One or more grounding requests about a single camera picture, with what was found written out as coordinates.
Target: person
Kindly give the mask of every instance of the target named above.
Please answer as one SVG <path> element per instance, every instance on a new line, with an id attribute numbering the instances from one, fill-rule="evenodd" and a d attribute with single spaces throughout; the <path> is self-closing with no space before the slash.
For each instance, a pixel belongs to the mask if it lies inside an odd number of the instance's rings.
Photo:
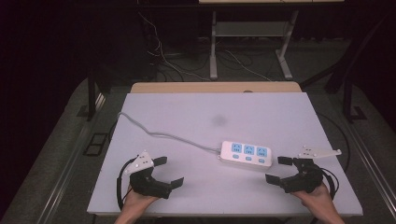
<path id="1" fill-rule="evenodd" d="M 321 184 L 311 193 L 297 191 L 291 193 L 302 201 L 314 217 L 325 224 L 344 224 L 332 202 L 329 190 L 325 184 Z M 143 196 L 133 190 L 128 193 L 124 206 L 115 224 L 134 224 L 146 211 L 146 209 L 159 198 Z"/>

